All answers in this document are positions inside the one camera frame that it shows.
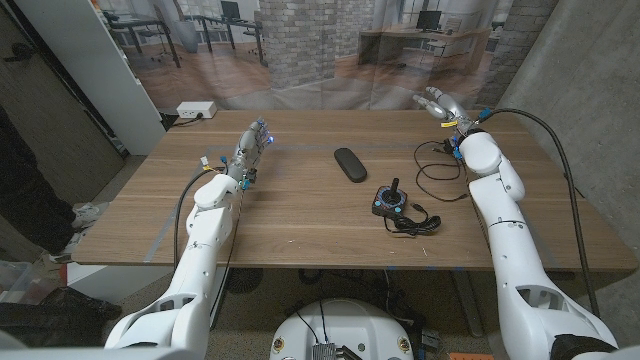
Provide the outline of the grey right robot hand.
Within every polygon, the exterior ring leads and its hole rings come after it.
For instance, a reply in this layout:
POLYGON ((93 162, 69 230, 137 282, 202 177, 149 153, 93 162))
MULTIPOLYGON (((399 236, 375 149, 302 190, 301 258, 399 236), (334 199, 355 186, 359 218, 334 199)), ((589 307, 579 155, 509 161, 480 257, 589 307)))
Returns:
POLYGON ((426 87, 427 98, 414 95, 413 100, 424 107, 433 117, 442 119, 442 127, 455 126, 457 132, 466 135, 473 126, 469 114, 450 95, 436 87, 426 87))

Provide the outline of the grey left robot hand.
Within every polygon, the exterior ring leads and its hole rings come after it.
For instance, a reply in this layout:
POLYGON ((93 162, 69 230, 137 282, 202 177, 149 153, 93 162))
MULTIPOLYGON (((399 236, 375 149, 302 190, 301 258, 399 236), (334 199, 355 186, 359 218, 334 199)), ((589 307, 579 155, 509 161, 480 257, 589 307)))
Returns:
POLYGON ((242 133, 226 174, 237 180, 243 190, 247 189, 256 180, 257 166, 264 149, 273 142, 268 124, 259 117, 242 133))

